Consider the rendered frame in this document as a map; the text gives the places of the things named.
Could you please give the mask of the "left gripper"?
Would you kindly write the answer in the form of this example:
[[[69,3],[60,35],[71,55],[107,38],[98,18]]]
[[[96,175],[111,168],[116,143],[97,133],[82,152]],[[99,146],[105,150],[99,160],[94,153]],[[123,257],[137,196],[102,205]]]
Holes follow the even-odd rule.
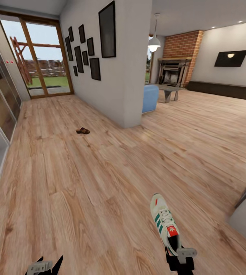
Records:
[[[38,262],[41,262],[42,260],[43,260],[43,257],[40,258],[38,260]],[[63,261],[63,256],[61,256],[59,261],[55,264],[55,266],[52,269],[49,269],[48,271],[41,272],[41,273],[39,273],[39,275],[57,275],[62,261]]]

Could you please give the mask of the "sandal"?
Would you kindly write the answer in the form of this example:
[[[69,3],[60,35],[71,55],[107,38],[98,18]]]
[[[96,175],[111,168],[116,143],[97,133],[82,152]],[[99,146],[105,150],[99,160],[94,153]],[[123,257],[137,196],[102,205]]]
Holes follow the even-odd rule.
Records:
[[[90,131],[88,129],[85,129],[84,127],[82,127],[81,129],[77,129],[76,130],[77,134],[83,133],[83,134],[89,134]]]

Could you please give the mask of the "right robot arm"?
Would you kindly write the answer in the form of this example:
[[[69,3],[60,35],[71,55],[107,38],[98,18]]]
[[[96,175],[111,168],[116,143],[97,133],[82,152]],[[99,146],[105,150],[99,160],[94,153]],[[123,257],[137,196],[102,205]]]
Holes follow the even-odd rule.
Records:
[[[166,254],[167,263],[171,271],[177,271],[178,275],[194,275],[193,257],[197,256],[195,248],[181,248],[177,249],[178,256],[172,256],[170,253]]]

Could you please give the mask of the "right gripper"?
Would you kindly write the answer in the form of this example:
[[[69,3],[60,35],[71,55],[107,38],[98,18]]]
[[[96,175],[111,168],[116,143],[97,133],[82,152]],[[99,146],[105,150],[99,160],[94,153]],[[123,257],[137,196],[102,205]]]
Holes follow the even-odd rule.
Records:
[[[166,254],[167,263],[169,263],[169,267],[171,271],[177,271],[178,275],[184,275],[184,273],[192,273],[194,270],[194,261],[192,257],[186,257],[186,264],[180,264],[177,256],[172,256],[170,253]]]

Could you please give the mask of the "gym shoe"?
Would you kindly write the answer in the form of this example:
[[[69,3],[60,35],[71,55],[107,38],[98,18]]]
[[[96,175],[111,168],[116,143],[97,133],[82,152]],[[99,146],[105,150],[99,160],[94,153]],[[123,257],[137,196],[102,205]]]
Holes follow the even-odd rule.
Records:
[[[182,248],[180,233],[165,199],[159,193],[152,196],[150,210],[163,246],[172,256],[178,256],[177,249]]]

